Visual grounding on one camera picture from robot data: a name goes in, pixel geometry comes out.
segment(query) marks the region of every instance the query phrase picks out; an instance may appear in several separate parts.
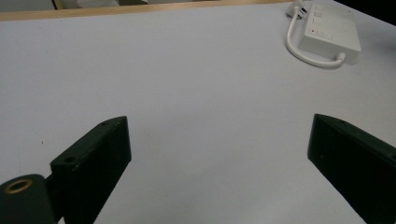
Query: power adapter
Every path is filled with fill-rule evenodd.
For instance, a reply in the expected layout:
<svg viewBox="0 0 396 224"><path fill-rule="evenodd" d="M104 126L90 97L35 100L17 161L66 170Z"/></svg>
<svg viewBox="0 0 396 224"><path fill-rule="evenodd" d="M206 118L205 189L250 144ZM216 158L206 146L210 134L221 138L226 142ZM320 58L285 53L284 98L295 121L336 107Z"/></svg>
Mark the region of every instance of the power adapter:
<svg viewBox="0 0 396 224"><path fill-rule="evenodd" d="M356 63L361 43L352 11L313 2L298 49L330 59L342 52L346 63Z"/></svg>

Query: wooden table edge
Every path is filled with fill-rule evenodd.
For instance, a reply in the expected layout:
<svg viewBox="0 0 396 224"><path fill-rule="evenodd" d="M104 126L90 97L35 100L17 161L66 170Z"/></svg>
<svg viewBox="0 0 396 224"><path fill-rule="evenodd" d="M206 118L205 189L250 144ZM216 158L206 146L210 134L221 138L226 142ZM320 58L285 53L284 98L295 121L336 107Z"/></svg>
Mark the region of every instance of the wooden table edge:
<svg viewBox="0 0 396 224"><path fill-rule="evenodd" d="M227 1L203 1L203 2L185 2L185 3L168 3L141 6L123 6L123 7L96 7L96 8L76 8L61 10L43 10L43 11L22 11L22 12L2 12L0 21L26 21L26 20L43 20L59 19L70 17L86 17L100 15L114 15L150 11L173 10L182 8L196 7L223 7L239 6L254 4L273 4L285 3L291 0L227 0Z"/></svg>

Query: table surface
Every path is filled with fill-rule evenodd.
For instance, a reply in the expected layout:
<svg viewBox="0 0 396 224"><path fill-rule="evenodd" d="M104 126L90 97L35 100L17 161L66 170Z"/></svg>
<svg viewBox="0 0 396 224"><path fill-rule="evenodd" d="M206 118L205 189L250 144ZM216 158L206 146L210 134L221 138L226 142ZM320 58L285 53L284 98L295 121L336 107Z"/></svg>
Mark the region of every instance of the table surface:
<svg viewBox="0 0 396 224"><path fill-rule="evenodd" d="M96 223L363 223L306 151L316 113L396 146L396 30L354 11L359 62L320 69L287 51L288 6L0 21L0 182L125 115Z"/></svg>

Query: white power strip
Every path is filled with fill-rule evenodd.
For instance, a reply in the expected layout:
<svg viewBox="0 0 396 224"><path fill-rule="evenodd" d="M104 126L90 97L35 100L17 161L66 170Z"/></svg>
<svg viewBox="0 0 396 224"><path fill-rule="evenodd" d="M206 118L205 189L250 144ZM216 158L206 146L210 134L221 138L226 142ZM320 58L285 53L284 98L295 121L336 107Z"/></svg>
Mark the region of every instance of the white power strip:
<svg viewBox="0 0 396 224"><path fill-rule="evenodd" d="M356 63L361 43L352 11L313 2L298 48L330 59L343 52L346 63Z"/></svg>

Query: screw hole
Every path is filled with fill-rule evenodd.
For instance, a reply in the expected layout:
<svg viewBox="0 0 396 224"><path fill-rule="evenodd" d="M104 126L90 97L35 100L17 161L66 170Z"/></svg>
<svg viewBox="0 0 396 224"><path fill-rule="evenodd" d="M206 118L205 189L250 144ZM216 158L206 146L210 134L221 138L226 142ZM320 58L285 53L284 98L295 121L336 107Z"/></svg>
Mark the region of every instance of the screw hole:
<svg viewBox="0 0 396 224"><path fill-rule="evenodd" d="M68 157L68 158L64 159L64 162L70 163L70 162L74 161L75 159L76 158L74 158L74 157Z"/></svg>
<svg viewBox="0 0 396 224"><path fill-rule="evenodd" d="M17 180L15 182L9 184L6 187L5 192L7 194L18 193L18 192L28 189L32 184L33 184L33 180L31 180L31 179Z"/></svg>

